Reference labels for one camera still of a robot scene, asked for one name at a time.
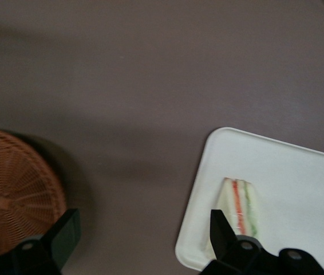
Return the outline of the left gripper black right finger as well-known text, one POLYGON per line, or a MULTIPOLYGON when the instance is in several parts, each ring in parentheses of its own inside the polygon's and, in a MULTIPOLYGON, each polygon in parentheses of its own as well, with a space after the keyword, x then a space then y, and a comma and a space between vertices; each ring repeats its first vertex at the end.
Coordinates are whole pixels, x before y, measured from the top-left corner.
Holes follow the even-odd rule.
POLYGON ((308 252, 285 248, 277 256, 253 237, 236 235, 221 210, 211 210, 210 240, 216 258, 201 274, 324 274, 308 252))

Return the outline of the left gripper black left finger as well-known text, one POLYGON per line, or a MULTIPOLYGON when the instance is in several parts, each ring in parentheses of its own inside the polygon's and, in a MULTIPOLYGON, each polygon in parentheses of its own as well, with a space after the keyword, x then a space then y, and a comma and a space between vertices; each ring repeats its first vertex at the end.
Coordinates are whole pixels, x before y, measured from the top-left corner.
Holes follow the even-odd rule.
POLYGON ((68 209, 45 234, 27 237, 0 255, 0 274, 61 274, 80 239, 80 211, 68 209))

